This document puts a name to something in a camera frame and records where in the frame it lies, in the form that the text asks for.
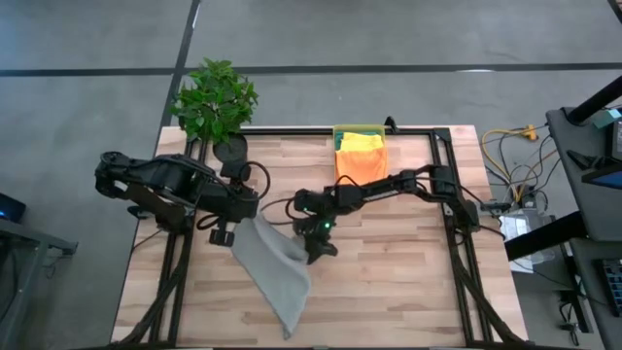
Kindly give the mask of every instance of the orange cloth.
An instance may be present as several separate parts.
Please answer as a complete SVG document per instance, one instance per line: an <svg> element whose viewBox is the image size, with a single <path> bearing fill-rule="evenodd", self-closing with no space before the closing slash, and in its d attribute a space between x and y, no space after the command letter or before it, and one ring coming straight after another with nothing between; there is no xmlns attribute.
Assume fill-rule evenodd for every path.
<svg viewBox="0 0 622 350"><path fill-rule="evenodd" d="M335 153L337 179L350 176L359 185L387 177L387 148L371 151L337 151ZM351 184L342 179L339 184Z"/></svg>

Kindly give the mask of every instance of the potted plant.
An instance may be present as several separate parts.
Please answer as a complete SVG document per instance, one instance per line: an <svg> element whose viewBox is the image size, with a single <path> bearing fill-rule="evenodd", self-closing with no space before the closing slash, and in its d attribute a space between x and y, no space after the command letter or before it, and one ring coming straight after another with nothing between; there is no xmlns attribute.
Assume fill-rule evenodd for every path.
<svg viewBox="0 0 622 350"><path fill-rule="evenodd" d="M246 160L248 145L240 124L251 121L257 98L253 83L231 68L227 60L204 58L205 65L190 72L192 87L182 84L171 112L190 140L212 141L222 162Z"/></svg>

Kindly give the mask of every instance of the concrete floor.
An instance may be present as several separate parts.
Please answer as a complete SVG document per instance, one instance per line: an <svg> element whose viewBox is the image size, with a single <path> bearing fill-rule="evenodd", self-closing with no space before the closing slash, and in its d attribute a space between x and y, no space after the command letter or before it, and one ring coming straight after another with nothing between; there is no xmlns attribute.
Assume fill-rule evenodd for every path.
<svg viewBox="0 0 622 350"><path fill-rule="evenodd" d="M0 70L173 67L189 8L190 0L6 0L0 43L11 49L0 52ZM605 0L214 0L202 3L187 65L203 55L239 66L620 62L622 49L611 44L620 30ZM481 135L544 124L547 110L576 105L621 73L252 76L260 94L254 124L379 123L391 115L400 124L475 124ZM108 342L136 222L127 203L95 191L93 170L104 151L152 156L170 82L0 78L0 192L29 205L28 225L80 241L73 260L41 279L23 348ZM505 142L510 163L536 147ZM493 191L503 197L502 188ZM561 166L546 192L549 213L576 209ZM552 292L519 298L531 340L570 346L556 329ZM594 334L579 338L602 348Z"/></svg>

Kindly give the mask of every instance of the wooden table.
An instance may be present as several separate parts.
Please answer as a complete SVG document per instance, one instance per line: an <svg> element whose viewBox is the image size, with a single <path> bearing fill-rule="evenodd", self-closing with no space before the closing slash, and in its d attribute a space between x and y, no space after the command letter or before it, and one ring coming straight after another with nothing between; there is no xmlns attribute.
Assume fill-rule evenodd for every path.
<svg viewBox="0 0 622 350"><path fill-rule="evenodd" d="M449 126L462 184L482 199L490 189L475 128ZM186 136L176 127L160 135L157 153L182 153ZM292 196L306 188L320 191L334 182L334 150L328 136L247 136L249 159L264 164L272 177L262 202ZM390 172L431 163L429 140L387 136ZM130 150L125 152L132 157ZM220 163L208 154L207 164ZM250 184L261 192L260 171ZM284 209L265 212L284 221ZM280 227L292 234L289 227ZM136 241L156 231L142 222ZM367 204L339 217L331 242L336 258L309 266L312 287L294 336L288 341L276 316L244 268L227 248L207 242L209 230L196 230L180 322L179 346L461 346L465 344L438 204L401 195ZM486 297L512 330L527 338L520 305L501 238L480 230L473 235ZM113 340L123 338L156 295L166 235L148 241L131 257ZM477 313L469 303L473 325ZM168 328L165 309L162 333Z"/></svg>

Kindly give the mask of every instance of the gray towel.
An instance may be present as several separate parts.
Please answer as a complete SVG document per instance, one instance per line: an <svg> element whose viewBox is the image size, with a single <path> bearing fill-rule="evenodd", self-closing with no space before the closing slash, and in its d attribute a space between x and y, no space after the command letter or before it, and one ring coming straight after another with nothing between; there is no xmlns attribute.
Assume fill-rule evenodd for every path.
<svg viewBox="0 0 622 350"><path fill-rule="evenodd" d="M242 220L234 233L233 256L253 277L289 339L311 288L303 242L277 231L262 214Z"/></svg>

